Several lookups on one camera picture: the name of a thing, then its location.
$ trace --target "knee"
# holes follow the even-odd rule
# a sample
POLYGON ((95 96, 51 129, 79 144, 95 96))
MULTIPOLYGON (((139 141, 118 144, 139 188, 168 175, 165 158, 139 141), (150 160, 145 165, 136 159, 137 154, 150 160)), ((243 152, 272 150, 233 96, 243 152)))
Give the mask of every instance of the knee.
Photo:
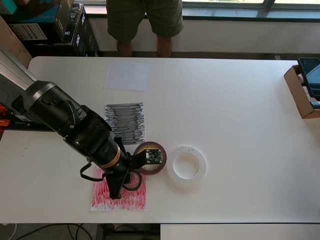
POLYGON ((116 41, 116 45, 117 46, 130 46, 132 44, 132 40, 131 41, 126 41, 126 42, 122 42, 122 41, 116 41))
POLYGON ((160 44, 171 44, 173 42, 172 37, 157 36, 157 38, 160 44))

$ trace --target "shorts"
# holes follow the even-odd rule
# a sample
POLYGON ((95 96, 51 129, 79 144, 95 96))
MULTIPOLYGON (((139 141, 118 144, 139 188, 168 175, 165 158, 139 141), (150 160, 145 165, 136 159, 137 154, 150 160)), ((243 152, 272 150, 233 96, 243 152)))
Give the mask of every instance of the shorts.
POLYGON ((182 0, 106 0, 108 33, 120 43, 134 39, 145 17, 160 37, 174 37, 182 29, 182 0))

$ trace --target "window sill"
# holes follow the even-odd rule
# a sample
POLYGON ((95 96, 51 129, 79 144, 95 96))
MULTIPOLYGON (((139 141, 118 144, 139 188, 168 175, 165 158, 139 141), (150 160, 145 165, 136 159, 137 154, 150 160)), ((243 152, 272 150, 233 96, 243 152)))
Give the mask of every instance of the window sill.
MULTIPOLYGON (((76 1, 85 4, 85 11, 89 18, 107 18, 105 4, 91 5, 90 1, 76 1)), ((285 10, 272 9, 231 9, 231 8, 199 8, 183 7, 184 20, 210 20, 210 21, 249 21, 249 22, 296 22, 319 23, 318 10, 285 10)))

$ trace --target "phone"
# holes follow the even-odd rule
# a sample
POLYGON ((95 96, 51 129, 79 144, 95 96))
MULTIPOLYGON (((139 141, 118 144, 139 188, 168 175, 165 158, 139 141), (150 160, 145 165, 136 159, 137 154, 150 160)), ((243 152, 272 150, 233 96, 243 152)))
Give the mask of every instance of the phone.
POLYGON ((302 57, 298 63, 309 95, 320 101, 320 59, 302 57))

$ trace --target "red scribble drawing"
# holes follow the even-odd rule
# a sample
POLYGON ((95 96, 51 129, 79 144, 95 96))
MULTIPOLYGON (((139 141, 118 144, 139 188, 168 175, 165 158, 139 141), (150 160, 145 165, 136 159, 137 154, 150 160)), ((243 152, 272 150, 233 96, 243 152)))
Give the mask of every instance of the red scribble drawing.
MULTIPOLYGON (((103 171, 96 167, 95 177, 101 178, 103 171)), ((138 177, 131 176, 132 184, 138 177)), ((146 176, 142 175, 142 183, 137 191, 128 191, 122 188, 121 199, 112 200, 109 197, 109 188, 106 179, 93 183, 91 211, 141 211, 146 208, 146 176)))

